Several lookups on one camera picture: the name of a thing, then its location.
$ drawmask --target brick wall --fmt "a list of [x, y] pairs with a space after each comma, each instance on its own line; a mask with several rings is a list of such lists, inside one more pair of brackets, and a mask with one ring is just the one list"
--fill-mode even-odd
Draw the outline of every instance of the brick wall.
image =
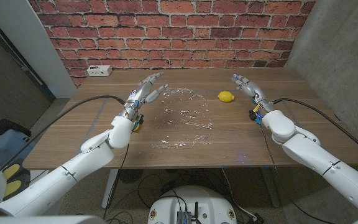
[[282, 67], [314, 0], [30, 0], [76, 85], [89, 65]]

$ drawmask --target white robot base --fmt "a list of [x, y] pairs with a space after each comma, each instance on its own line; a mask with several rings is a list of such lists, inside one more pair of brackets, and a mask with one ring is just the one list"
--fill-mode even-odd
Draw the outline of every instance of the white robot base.
[[[185, 212], [185, 203], [176, 196], [181, 197], [186, 202], [187, 213]], [[183, 212], [179, 212], [179, 203]], [[196, 204], [198, 204], [198, 212], [195, 212]], [[195, 221], [195, 213], [197, 213], [198, 222]], [[237, 223], [237, 219], [232, 205], [222, 195], [206, 187], [186, 185], [168, 191], [154, 202], [147, 223], [191, 224], [194, 222], [232, 224]]]

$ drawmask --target yellow component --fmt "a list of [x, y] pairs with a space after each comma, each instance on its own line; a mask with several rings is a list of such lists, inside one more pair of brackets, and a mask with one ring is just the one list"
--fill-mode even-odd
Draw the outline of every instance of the yellow component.
[[15, 192], [19, 189], [20, 185], [22, 185], [22, 182], [19, 180], [15, 180], [13, 182], [10, 182], [6, 185], [5, 195], [4, 197], [10, 195], [11, 193]]
[[13, 164], [8, 169], [6, 169], [3, 173], [5, 176], [5, 179], [9, 179], [12, 177], [18, 170], [20, 169], [19, 164]]
[[234, 100], [233, 94], [231, 94], [231, 92], [229, 92], [229, 91], [222, 91], [222, 92], [218, 95], [218, 98], [219, 98], [222, 102], [230, 102], [230, 101]]

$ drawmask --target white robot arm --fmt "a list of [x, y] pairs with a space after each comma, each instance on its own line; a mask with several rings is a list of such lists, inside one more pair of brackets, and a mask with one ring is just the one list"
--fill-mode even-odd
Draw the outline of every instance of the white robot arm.
[[323, 149], [314, 134], [295, 126], [281, 111], [275, 110], [254, 82], [236, 74], [231, 80], [239, 85], [238, 90], [253, 97], [266, 110], [262, 122], [271, 130], [272, 139], [282, 145], [285, 153], [320, 174], [358, 208], [358, 171]]
[[81, 153], [70, 159], [16, 196], [0, 203], [0, 213], [10, 217], [42, 215], [61, 199], [78, 181], [102, 168], [114, 158], [112, 149], [129, 144], [132, 130], [141, 124], [143, 115], [138, 109], [144, 103], [153, 102], [166, 89], [165, 84], [151, 92], [157, 73], [143, 80], [128, 97], [123, 111], [116, 116], [107, 130], [81, 146]]

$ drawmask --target clear plastic film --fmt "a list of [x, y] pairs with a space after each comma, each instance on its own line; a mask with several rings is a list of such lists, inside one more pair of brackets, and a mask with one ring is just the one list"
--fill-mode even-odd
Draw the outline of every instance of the clear plastic film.
[[186, 88], [168, 88], [160, 96], [156, 149], [189, 149], [210, 144], [212, 129], [208, 104], [203, 95]]

